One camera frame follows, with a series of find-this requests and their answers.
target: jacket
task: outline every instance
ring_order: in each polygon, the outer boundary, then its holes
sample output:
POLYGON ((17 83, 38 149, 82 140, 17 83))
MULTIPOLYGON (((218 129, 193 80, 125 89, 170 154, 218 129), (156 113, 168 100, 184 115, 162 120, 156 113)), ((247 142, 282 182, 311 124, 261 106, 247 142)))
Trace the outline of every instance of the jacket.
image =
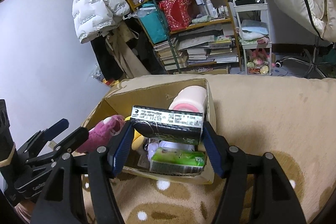
POLYGON ((130 11, 125 0, 73 0, 72 15, 81 43, 118 27, 130 11))

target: white rolling cart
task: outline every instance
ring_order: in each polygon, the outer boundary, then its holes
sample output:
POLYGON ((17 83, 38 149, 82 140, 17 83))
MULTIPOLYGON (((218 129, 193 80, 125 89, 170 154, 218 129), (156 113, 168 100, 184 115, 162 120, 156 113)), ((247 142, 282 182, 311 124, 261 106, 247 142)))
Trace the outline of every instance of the white rolling cart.
POLYGON ((233 0, 234 8, 236 10, 236 15, 238 19, 238 24, 239 24, 239 35, 241 37, 241 46, 244 51, 244 61, 245 61, 245 74, 247 73, 247 58, 246 58, 246 50, 254 50, 254 49, 259 49, 259 48, 268 48, 269 49, 269 62, 268 62, 268 74, 261 74, 261 75, 272 75, 272 39, 270 35, 270 24, 269 24, 269 14, 268 14, 268 4, 266 0, 264 0, 264 3, 262 4, 249 4, 249 5, 236 5, 236 1, 238 0, 233 0), (267 29, 268 29, 268 37, 269 37, 269 43, 267 44, 258 44, 258 43, 247 43, 244 40, 243 37, 243 30, 242 30, 242 25, 241 25, 241 20, 239 17, 240 12, 248 12, 248 11, 265 11, 266 16, 267 16, 267 29))

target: caster wheel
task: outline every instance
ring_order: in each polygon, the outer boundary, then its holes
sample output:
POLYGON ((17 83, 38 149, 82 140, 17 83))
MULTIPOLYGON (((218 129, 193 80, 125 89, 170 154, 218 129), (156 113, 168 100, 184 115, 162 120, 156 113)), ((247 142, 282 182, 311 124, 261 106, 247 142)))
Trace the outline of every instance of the caster wheel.
POLYGON ((282 63, 281 61, 276 60, 276 62, 275 62, 275 67, 277 67, 277 68, 281 68, 282 65, 283 65, 283 63, 282 63))

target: red gift bag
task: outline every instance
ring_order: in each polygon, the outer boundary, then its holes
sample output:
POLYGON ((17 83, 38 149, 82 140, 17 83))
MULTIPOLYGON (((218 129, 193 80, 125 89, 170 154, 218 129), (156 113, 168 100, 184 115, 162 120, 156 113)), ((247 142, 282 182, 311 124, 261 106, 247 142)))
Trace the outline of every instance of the red gift bag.
POLYGON ((192 18, 189 15, 192 0, 163 0, 160 9, 167 18, 171 31, 183 30, 189 26, 192 18))

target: screw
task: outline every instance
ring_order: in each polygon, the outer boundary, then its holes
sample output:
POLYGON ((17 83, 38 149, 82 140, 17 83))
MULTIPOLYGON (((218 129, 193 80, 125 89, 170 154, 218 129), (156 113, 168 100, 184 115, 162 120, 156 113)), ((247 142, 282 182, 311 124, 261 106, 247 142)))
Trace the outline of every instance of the screw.
POLYGON ((266 157, 267 159, 269 159, 269 160, 271 160, 271 159, 274 158, 273 154, 272 154, 272 153, 269 153, 269 152, 267 152, 267 153, 265 154, 265 157, 266 157))
POLYGON ((238 147, 236 146, 230 146, 229 147, 229 150, 232 152, 232 153, 237 153, 239 151, 238 147))
POLYGON ((97 148, 97 152, 98 153, 104 153, 106 151, 106 147, 105 146, 100 146, 97 148))
POLYGON ((67 160, 69 158, 70 158, 70 154, 69 153, 65 153, 65 154, 62 155, 62 159, 64 159, 64 160, 67 160))

